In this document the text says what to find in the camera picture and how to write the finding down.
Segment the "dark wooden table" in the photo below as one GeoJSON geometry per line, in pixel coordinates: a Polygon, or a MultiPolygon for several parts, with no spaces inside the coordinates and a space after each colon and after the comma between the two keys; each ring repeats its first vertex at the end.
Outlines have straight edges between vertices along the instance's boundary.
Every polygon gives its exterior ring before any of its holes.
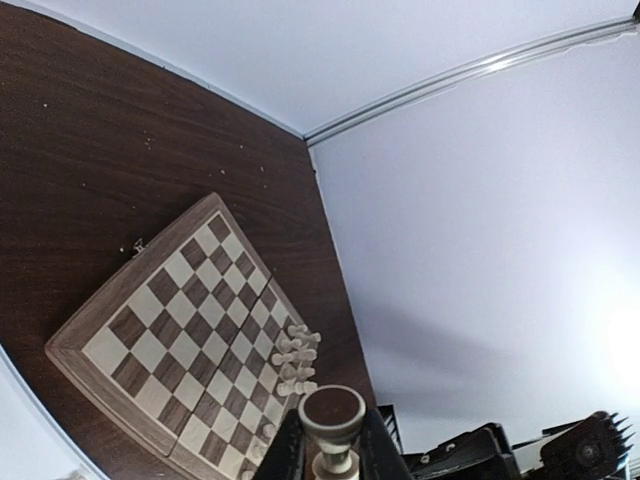
{"type": "Polygon", "coordinates": [[[100,414],[44,344],[136,239],[153,238],[211,191],[323,334],[317,381],[350,385],[374,404],[304,142],[160,67],[0,3],[0,341],[113,479],[179,476],[100,414]]]}

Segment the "folding chess board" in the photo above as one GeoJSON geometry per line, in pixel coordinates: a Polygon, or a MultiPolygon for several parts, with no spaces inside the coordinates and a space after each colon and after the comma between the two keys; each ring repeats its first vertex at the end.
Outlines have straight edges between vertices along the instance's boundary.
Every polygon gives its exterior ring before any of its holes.
{"type": "Polygon", "coordinates": [[[270,359],[303,325],[212,194],[114,275],[47,354],[109,418],[190,478],[255,472],[297,404],[270,359]]]}

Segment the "metal strip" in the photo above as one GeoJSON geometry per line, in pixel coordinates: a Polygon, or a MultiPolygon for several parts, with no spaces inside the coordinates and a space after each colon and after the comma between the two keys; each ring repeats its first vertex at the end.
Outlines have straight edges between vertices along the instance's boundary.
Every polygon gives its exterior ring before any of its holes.
{"type": "Polygon", "coordinates": [[[396,108],[454,88],[462,82],[482,78],[500,70],[562,53],[578,45],[610,40],[623,34],[637,33],[636,28],[639,22],[640,19],[632,17],[591,25],[545,37],[535,42],[475,60],[382,97],[312,130],[304,136],[304,139],[309,147],[317,145],[396,108]]]}

